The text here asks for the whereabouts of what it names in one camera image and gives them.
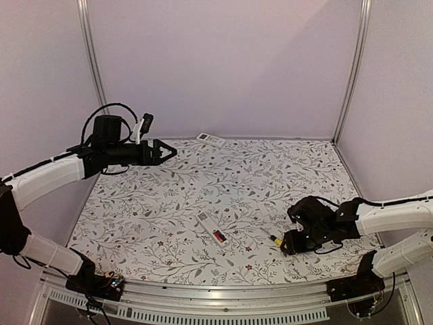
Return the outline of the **yellow handled screwdriver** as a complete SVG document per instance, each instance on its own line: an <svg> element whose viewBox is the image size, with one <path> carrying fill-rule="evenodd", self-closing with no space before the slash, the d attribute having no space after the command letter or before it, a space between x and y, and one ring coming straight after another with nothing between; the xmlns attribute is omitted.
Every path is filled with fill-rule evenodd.
<svg viewBox="0 0 433 325"><path fill-rule="evenodd" d="M279 248L287 249L287 247L283 245L283 240L282 240L282 239L278 238L278 237L275 236L275 235L270 234L270 233L269 233L268 231L266 231L266 229L264 229L263 227L261 227L260 230L261 230L262 232L264 232L264 233L267 235L267 237L268 237L272 242L274 242L274 243L275 243Z"/></svg>

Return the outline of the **white battery cover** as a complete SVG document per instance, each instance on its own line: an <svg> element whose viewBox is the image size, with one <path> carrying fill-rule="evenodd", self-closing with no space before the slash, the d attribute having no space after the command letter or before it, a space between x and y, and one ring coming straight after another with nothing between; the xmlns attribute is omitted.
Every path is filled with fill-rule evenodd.
<svg viewBox="0 0 433 325"><path fill-rule="evenodd" d="M261 213L261 215L266 218L269 216L269 211L267 209L267 207L265 206L265 204L263 202L258 202L257 203L258 209Z"/></svg>

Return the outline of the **white air conditioner remote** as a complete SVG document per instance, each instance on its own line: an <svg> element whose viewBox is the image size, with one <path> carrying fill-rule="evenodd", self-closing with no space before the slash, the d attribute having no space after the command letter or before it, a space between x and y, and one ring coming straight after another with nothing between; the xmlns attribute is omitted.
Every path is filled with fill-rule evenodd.
<svg viewBox="0 0 433 325"><path fill-rule="evenodd" d="M199 212L196 215L198 223L202 226L205 232L213 239L213 241L220 247L226 247L229 244L229 238L226 233L213 221L213 219L205 212ZM213 235L213 231L219 230L227 239L226 242L220 243Z"/></svg>

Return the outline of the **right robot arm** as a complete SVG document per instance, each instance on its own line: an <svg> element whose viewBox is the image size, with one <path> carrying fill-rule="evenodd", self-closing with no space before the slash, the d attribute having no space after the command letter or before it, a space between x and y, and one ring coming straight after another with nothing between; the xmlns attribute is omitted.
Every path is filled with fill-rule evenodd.
<svg viewBox="0 0 433 325"><path fill-rule="evenodd" d="M376 276L385 278L432 256L432 191L382 202L356 197L341 204L307 196L287 214L298 226L286 232L279 245L287 255L313 252L328 242L341 244L385 231L416 230L410 237L364 256L367 269L350 279L355 295L364 295L374 287Z"/></svg>

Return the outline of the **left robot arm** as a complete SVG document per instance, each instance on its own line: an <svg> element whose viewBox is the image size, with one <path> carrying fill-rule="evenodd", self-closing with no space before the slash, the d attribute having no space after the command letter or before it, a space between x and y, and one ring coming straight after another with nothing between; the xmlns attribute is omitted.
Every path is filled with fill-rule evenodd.
<svg viewBox="0 0 433 325"><path fill-rule="evenodd" d="M93 132L83 143L59 156L44 160L1 180L1 252L21 256L74 276L85 293L96 293L101 284L91 272L92 265L72 249L60 246L26 227L20 217L30 203L69 184L86 180L109 166L158 166L177 155L177 150L148 133L153 116L144 114L122 139L125 120L121 116L101 115L93 122Z"/></svg>

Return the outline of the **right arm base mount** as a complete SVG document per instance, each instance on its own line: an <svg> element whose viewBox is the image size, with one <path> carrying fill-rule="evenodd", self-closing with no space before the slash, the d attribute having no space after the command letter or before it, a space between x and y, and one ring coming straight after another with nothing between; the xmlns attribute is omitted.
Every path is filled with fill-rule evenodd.
<svg viewBox="0 0 433 325"><path fill-rule="evenodd" d="M353 303L349 307L352 315L358 318L365 318L380 312L378 305L382 296L385 284L383 278L373 273L373 258L376 250L363 255L357 272L353 276L330 280L326 283L326 291L331 302L343 301L378 293L378 298L373 298L369 303Z"/></svg>

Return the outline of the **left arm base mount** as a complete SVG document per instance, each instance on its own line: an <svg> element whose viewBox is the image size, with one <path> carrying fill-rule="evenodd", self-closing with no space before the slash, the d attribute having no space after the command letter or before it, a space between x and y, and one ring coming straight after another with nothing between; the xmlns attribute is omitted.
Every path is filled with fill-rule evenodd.
<svg viewBox="0 0 433 325"><path fill-rule="evenodd" d="M94 262L85 259L77 275L68 276L66 281L68 290L119 302L124 288L124 277L110 271L97 274Z"/></svg>

